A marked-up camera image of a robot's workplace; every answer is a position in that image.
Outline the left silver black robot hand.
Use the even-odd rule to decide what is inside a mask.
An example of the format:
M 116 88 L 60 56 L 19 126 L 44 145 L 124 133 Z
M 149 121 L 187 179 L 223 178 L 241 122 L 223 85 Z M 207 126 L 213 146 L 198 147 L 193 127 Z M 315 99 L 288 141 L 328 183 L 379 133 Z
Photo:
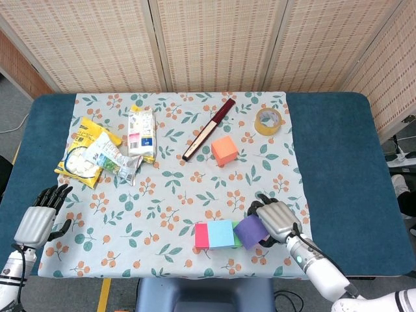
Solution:
M 69 230 L 72 220 L 66 220 L 62 227 L 53 231 L 55 219 L 61 210 L 66 197 L 73 187 L 68 184 L 54 185 L 44 189 L 30 206 L 14 235 L 15 246 L 25 251 L 37 250 L 46 242 L 62 237 Z

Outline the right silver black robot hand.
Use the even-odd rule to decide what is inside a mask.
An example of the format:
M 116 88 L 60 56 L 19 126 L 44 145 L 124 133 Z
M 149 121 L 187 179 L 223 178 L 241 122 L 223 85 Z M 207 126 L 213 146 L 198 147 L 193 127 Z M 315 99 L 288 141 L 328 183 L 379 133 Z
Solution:
M 256 216 L 267 231 L 266 238 L 258 243 L 265 248 L 274 244 L 285 244 L 289 237 L 303 233 L 302 224 L 292 210 L 283 201 L 258 195 L 248 208 L 248 216 Z

